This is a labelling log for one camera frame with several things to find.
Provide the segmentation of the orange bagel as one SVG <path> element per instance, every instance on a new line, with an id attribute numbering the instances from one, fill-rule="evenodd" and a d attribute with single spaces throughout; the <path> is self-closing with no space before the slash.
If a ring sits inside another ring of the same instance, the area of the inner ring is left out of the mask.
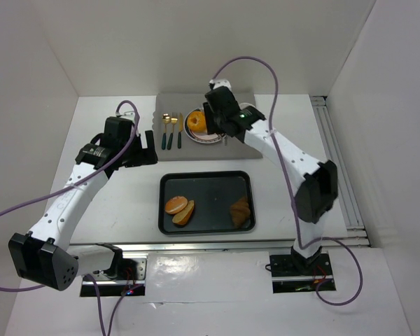
<path id="1" fill-rule="evenodd" d="M 205 132 L 207 130 L 205 114 L 201 110 L 194 110 L 187 117 L 188 129 L 193 132 Z"/>

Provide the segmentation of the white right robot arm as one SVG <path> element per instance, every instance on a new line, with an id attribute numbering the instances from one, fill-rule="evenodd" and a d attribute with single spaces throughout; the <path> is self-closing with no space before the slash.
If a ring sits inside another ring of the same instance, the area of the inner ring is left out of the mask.
<path id="1" fill-rule="evenodd" d="M 208 133 L 234 137 L 282 169 L 297 218 L 292 250 L 305 260 L 315 259 L 321 251 L 326 217 L 338 198 L 336 164 L 306 154 L 276 131 L 255 106 L 242 108 L 228 80 L 211 80 L 209 88 L 204 102 Z"/>

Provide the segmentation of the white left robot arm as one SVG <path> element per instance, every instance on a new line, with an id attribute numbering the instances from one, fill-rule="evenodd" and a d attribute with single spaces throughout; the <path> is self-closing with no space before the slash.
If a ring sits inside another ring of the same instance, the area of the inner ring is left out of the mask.
<path id="1" fill-rule="evenodd" d="M 26 234 L 15 233 L 8 243 L 17 275 L 54 288 L 67 289 L 76 277 L 103 272 L 108 278 L 124 275 L 134 262 L 109 243 L 71 250 L 73 233 L 95 195 L 121 167 L 157 163 L 153 132 L 147 147 L 137 131 L 136 111 L 116 113 L 106 119 L 104 131 L 79 150 L 66 192 L 58 195 L 43 217 Z"/>

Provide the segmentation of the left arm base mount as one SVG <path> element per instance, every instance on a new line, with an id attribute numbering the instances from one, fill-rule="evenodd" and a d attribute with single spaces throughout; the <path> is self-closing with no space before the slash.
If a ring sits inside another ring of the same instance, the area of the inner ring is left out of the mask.
<path id="1" fill-rule="evenodd" d="M 104 298 L 116 298 L 121 295 L 141 297 L 146 293 L 147 264 L 146 256 L 137 255 L 130 258 L 114 278 L 104 271 L 95 271 L 91 276 L 97 283 L 99 294 Z"/>

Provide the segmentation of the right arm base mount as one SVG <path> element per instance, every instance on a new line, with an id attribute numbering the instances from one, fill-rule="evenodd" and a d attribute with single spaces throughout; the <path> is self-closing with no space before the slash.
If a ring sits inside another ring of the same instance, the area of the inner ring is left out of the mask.
<path id="1" fill-rule="evenodd" d="M 272 278 L 273 293 L 311 293 L 316 291 L 336 291 L 331 260 L 326 252 L 309 266 L 299 269 L 293 262 L 289 248 L 269 250 L 269 260 L 265 270 Z"/>

